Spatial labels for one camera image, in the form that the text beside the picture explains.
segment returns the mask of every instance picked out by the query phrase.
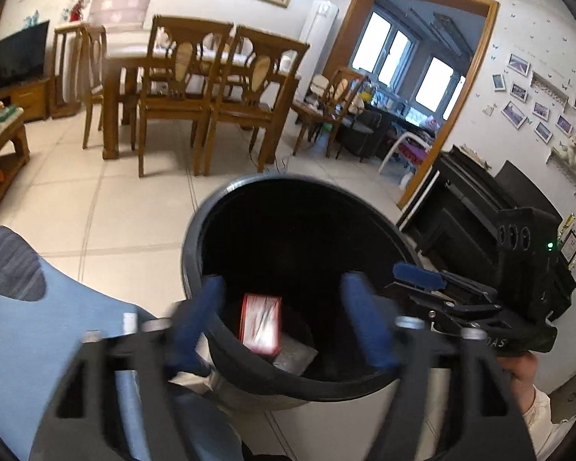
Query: tv stand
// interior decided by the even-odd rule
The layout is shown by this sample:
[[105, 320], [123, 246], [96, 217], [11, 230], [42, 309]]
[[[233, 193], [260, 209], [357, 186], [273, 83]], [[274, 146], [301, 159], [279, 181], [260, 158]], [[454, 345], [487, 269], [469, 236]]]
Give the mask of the tv stand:
[[17, 104], [23, 109], [23, 121], [49, 117], [49, 78], [17, 83], [0, 89], [0, 102], [5, 106]]

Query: window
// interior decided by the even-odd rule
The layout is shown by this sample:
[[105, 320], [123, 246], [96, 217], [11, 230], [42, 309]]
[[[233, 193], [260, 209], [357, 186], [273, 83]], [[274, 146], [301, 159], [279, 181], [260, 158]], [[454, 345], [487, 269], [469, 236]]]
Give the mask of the window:
[[446, 120], [455, 107], [464, 84], [465, 76], [431, 56], [409, 105], [417, 112], [434, 116], [439, 121]]
[[461, 94], [461, 90], [463, 90], [464, 84], [465, 84], [465, 76], [461, 76], [459, 83], [456, 85], [455, 92], [452, 94], [452, 97], [450, 98], [448, 107], [444, 111], [444, 119], [448, 119], [450, 117], [450, 113], [455, 107], [456, 101], [459, 98], [459, 95]]
[[397, 72], [397, 68], [401, 62], [401, 57], [403, 57], [406, 47], [408, 47], [409, 44], [410, 41], [407, 39], [407, 36], [402, 32], [397, 31], [391, 49], [388, 51], [388, 55], [384, 61], [384, 66], [382, 66], [382, 70], [378, 75], [380, 83], [384, 83], [387, 86], [391, 84], [392, 77]]
[[416, 102], [430, 111], [437, 112], [453, 72], [452, 67], [433, 57], [416, 94]]
[[352, 68], [369, 72], [380, 86], [395, 90], [415, 50], [416, 40], [399, 29], [392, 18], [377, 8], [372, 13], [352, 59]]
[[371, 19], [369, 19], [367, 29], [352, 61], [353, 69], [364, 69], [367, 72], [373, 72], [379, 53], [384, 47], [390, 30], [391, 23], [374, 12]]

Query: wooden chair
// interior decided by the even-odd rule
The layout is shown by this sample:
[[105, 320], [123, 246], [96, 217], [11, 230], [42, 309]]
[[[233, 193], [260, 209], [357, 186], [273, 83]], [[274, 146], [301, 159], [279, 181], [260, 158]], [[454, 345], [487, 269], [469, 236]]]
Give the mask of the wooden chair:
[[[245, 64], [237, 66], [233, 63], [233, 58], [244, 40], [249, 42], [251, 51], [247, 55]], [[310, 45], [308, 43], [250, 29], [245, 26], [237, 27], [237, 32], [228, 52], [227, 62], [222, 66], [222, 81], [219, 91], [224, 92], [227, 86], [238, 86], [243, 90], [241, 102], [237, 103], [223, 95], [218, 95], [212, 103], [211, 122], [204, 147], [205, 175], [209, 174], [211, 166], [215, 129], [218, 122], [252, 126], [250, 152], [252, 152], [260, 128], [269, 131], [283, 126], [286, 122], [286, 117], [283, 116], [283, 119], [281, 119], [281, 106], [292, 101], [292, 99], [287, 98], [287, 84], [294, 80], [296, 70], [309, 48]], [[285, 63], [286, 56], [291, 57], [292, 61], [289, 69], [282, 70], [282, 59], [284, 58]], [[240, 80], [232, 81], [231, 78], [233, 76], [239, 76]], [[273, 106], [269, 106], [262, 103], [260, 98], [273, 84], [277, 85], [278, 93]], [[273, 146], [273, 137], [268, 135], [267, 133], [260, 149], [258, 172], [264, 170], [266, 158]], [[195, 175], [198, 174], [196, 166], [194, 167], [194, 172]]]
[[[155, 16], [151, 42], [147, 51], [150, 59], [154, 58], [154, 41], [158, 27], [164, 29], [170, 44], [164, 55], [163, 64], [144, 69], [143, 88], [139, 98], [139, 177], [144, 174], [143, 157], [147, 138], [147, 120], [151, 118], [190, 119], [192, 121], [190, 144], [195, 150], [194, 168], [198, 168], [209, 123], [213, 86], [220, 82], [222, 61], [220, 53], [215, 54], [211, 62], [204, 59], [203, 40], [209, 35], [219, 35], [219, 45], [222, 50], [233, 29], [233, 23]], [[192, 79], [197, 76], [208, 78], [209, 81], [200, 81], [201, 91], [191, 93], [188, 91], [189, 86]], [[151, 90], [152, 81], [157, 81], [159, 78], [167, 84], [164, 93]]]
[[329, 81], [329, 85], [320, 98], [321, 111], [315, 110], [303, 101], [293, 101], [292, 110], [298, 114], [303, 122], [301, 131], [296, 139], [294, 150], [292, 151], [293, 155], [296, 156], [296, 152], [301, 146], [306, 131], [308, 132], [308, 140], [311, 141], [314, 127], [328, 123], [331, 125], [332, 130], [329, 134], [326, 157], [330, 156], [330, 148], [333, 141], [335, 141], [339, 126], [365, 79], [365, 75], [349, 67], [340, 67], [335, 71], [333, 78]]
[[[107, 31], [104, 26], [83, 26], [83, 45], [81, 48], [81, 75], [83, 75], [83, 103], [85, 104], [85, 131], [83, 148], [88, 148], [89, 129], [92, 124], [94, 104], [103, 104], [103, 62], [107, 55]], [[103, 128], [101, 111], [98, 131]]]

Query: chair backrest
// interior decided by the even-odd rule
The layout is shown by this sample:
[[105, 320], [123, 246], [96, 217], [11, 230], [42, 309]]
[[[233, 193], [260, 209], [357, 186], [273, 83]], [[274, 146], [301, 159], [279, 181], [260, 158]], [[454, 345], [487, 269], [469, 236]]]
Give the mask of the chair backrest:
[[330, 79], [320, 102], [324, 115], [342, 119], [365, 79], [367, 77], [364, 74], [349, 67], [338, 68]]
[[[233, 29], [232, 22], [208, 21], [181, 17], [154, 16], [152, 33], [147, 48], [148, 58], [158, 56], [155, 48], [158, 32], [164, 33], [166, 49], [163, 50], [165, 63], [162, 64], [163, 80], [167, 82], [166, 96], [169, 99], [185, 98], [190, 81], [195, 76], [212, 78], [205, 81], [204, 98], [210, 100], [213, 83], [219, 82], [222, 54], [206, 53], [203, 42], [208, 36], [219, 39], [218, 46], [222, 50]], [[142, 96], [149, 93], [152, 68], [146, 67], [143, 75]]]
[[[235, 64], [233, 61], [240, 46], [250, 52], [245, 57], [244, 63]], [[238, 86], [243, 89], [242, 104], [235, 108], [258, 109], [260, 98], [271, 85], [275, 84], [279, 90], [274, 105], [270, 106], [273, 110], [280, 100], [283, 101], [288, 91], [286, 84], [294, 80], [296, 71], [309, 48], [308, 43], [246, 26], [237, 26], [227, 63], [222, 66], [220, 91], [224, 91], [231, 76], [238, 76], [240, 78]], [[219, 105], [223, 100], [224, 97], [218, 95], [215, 102]]]
[[107, 56], [107, 30], [104, 26], [83, 26], [83, 67], [89, 81], [83, 78], [84, 88], [93, 91], [103, 84], [104, 60]]

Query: toy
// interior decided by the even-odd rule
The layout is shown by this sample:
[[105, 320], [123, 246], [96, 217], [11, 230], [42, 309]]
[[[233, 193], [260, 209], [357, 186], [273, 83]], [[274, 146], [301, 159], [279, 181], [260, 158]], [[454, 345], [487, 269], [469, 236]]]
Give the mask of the toy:
[[561, 142], [559, 142], [559, 145], [561, 146], [559, 151], [561, 159], [569, 164], [572, 169], [576, 169], [576, 137], [570, 137], [566, 146]]

